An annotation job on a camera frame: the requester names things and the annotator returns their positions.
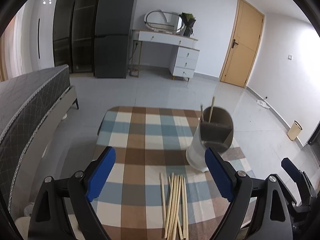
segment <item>wooden chopstick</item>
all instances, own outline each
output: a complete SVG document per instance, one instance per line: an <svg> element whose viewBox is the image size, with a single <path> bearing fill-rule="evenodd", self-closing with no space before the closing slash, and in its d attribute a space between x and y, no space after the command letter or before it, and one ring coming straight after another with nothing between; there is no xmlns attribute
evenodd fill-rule
<svg viewBox="0 0 320 240"><path fill-rule="evenodd" d="M200 110L201 110L201 120L203 122L204 118L203 118L203 105L202 104L200 105Z"/></svg>
<svg viewBox="0 0 320 240"><path fill-rule="evenodd" d="M209 120L208 120L208 122L209 122L209 123L211 122L211 115L212 115L212 110L213 110L214 100L215 100L215 97L213 96L213 97L212 97L211 108L210 108Z"/></svg>
<svg viewBox="0 0 320 240"><path fill-rule="evenodd" d="M173 240L176 239L176 234L177 234L177 225L178 225L178 216L179 216L179 204L180 204L180 194L181 194L181 179L182 176L178 176L178 192L177 192L177 203L176 203L176 214L174 218L174 225L173 225Z"/></svg>
<svg viewBox="0 0 320 240"><path fill-rule="evenodd" d="M182 192L182 230L183 230L183 238L186 238L186 203L184 197L184 180L181 183L181 192Z"/></svg>
<svg viewBox="0 0 320 240"><path fill-rule="evenodd" d="M161 178L163 225L165 227L166 214L165 214L165 198L164 198L164 181L163 181L162 173L160 174L160 178Z"/></svg>
<svg viewBox="0 0 320 240"><path fill-rule="evenodd" d="M169 184L170 184L170 188L172 188L170 177L169 177ZM182 230L181 230L181 224L180 224L179 216L178 216L178 229L179 229L180 239L182 240L184 237L183 237L183 235L182 235Z"/></svg>
<svg viewBox="0 0 320 240"><path fill-rule="evenodd" d="M172 196L172 206L170 211L170 219L169 219L169 227L168 227L168 238L170 238L170 235L173 233L173 222L174 222L174 216L175 216L175 209L177 204L177 197L178 197L178 176L174 176L174 180L172 183L173 188L173 196Z"/></svg>
<svg viewBox="0 0 320 240"><path fill-rule="evenodd" d="M173 181L174 173L171 174L171 180ZM165 228L164 228L164 238L168 238L168 228L169 228L169 219L171 214L171 204L172 204L172 195L173 195L173 187L170 189L170 197L169 197L169 203L168 203L168 211L165 221Z"/></svg>
<svg viewBox="0 0 320 240"><path fill-rule="evenodd" d="M184 203L185 203L185 215L186 215L186 240L189 240L189 224L188 224L188 201L187 201L187 187L186 187L186 179L183 178L183 186L184 186Z"/></svg>

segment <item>vanity desk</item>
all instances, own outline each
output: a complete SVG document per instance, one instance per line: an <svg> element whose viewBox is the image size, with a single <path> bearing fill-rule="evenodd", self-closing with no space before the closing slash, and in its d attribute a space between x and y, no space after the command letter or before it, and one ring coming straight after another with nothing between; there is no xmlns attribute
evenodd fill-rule
<svg viewBox="0 0 320 240"><path fill-rule="evenodd" d="M132 54L134 52L134 43L136 41L140 42L139 62L137 69L138 74L136 76L139 76L142 44L144 41L148 41L175 45L172 49L169 65L172 79L175 77L184 77L189 81L189 79L193 77L199 57L199 50L195 49L196 42L198 41L197 39L165 32L155 32L151 30L132 30L132 40Z"/></svg>

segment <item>trash can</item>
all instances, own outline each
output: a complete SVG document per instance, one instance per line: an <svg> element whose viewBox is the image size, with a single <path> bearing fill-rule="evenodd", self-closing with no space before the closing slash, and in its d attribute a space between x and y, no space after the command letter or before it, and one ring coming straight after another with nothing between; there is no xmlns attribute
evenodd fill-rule
<svg viewBox="0 0 320 240"><path fill-rule="evenodd" d="M293 141L301 131L302 131L301 125L297 121L294 121L293 125L291 126L290 130L287 133L287 136L289 137L290 140Z"/></svg>
<svg viewBox="0 0 320 240"><path fill-rule="evenodd" d="M205 150L214 147L220 154L228 150L233 140L233 122L230 114L223 108L214 107L209 119L210 107L204 110L204 122L201 118L190 146L186 150L188 163L194 169L208 171L204 160Z"/></svg>

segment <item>checkered rug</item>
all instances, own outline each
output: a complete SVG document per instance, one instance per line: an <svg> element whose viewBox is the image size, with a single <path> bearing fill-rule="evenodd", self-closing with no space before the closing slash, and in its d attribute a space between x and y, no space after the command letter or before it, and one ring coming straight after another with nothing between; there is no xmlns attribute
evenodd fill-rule
<svg viewBox="0 0 320 240"><path fill-rule="evenodd" d="M106 112L94 159L106 146L112 146L116 163L92 206L113 240L163 238L159 177L160 173L168 177L172 172L186 178L189 238L204 240L212 236L229 203L221 197L211 174L194 170L186 160L186 148L199 117L200 112L193 110L127 106ZM222 158L237 171L244 170L254 177L235 140ZM165 194L168 203L168 182ZM251 202L245 222L253 208Z"/></svg>

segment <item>blue gripper pad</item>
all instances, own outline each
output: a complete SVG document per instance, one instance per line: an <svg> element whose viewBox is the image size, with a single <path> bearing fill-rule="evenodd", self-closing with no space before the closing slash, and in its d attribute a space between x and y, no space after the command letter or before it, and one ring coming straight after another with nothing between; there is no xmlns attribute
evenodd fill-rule
<svg viewBox="0 0 320 240"><path fill-rule="evenodd" d="M205 151L204 160L221 196L226 198L229 202L232 202L234 198L232 181L217 157L214 156L209 148Z"/></svg>
<svg viewBox="0 0 320 240"><path fill-rule="evenodd" d="M302 180L301 177L301 172L298 170L298 168L290 161L289 158L284 158L281 161L281 167L288 173L290 178L295 182L295 183L300 183Z"/></svg>
<svg viewBox="0 0 320 240"><path fill-rule="evenodd" d="M116 151L115 149L110 147L110 149L100 161L99 165L88 180L88 189L85 195L89 202L92 202L94 198L97 198L100 195L101 190L115 162Z"/></svg>

